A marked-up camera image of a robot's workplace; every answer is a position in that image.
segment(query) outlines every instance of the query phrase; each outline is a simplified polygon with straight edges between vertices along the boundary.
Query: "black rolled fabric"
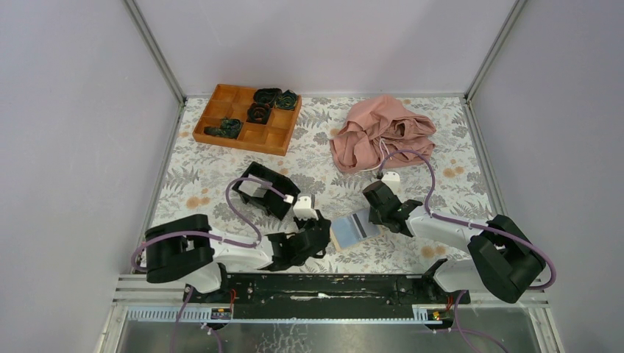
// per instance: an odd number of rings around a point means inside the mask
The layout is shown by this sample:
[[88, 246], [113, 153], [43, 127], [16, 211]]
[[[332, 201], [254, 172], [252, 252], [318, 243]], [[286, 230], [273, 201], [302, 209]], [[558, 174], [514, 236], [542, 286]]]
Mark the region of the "black rolled fabric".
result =
[[253, 103], [247, 110], [247, 122], [266, 125], [271, 115], [271, 107], [267, 104]]
[[275, 101], [277, 101], [277, 97], [280, 96], [280, 94], [282, 94], [282, 90], [279, 88], [262, 88], [255, 91], [254, 102], [258, 104], [266, 104], [273, 108], [273, 105], [275, 105]]
[[218, 138], [237, 138], [243, 128], [243, 123], [238, 119], [223, 118], [221, 127], [207, 126], [204, 133]]
[[297, 105], [297, 94], [292, 90], [280, 94], [275, 102], [275, 107], [283, 110], [294, 110]]

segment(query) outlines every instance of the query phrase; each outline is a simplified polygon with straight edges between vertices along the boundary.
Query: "crumpled pink fabric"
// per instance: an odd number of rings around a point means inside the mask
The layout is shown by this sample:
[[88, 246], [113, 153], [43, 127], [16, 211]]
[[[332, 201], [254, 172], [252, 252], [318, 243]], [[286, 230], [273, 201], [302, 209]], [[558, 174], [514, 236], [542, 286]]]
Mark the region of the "crumpled pink fabric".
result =
[[[390, 153], [413, 149], [429, 159], [436, 144], [427, 136], [434, 132], [436, 127], [431, 119], [407, 110], [401, 101], [391, 96], [360, 101], [351, 107], [346, 124], [330, 141], [333, 161], [345, 173], [376, 167], [381, 162], [380, 138], [384, 139]], [[397, 153], [384, 168], [419, 163], [423, 161], [415, 154]]]

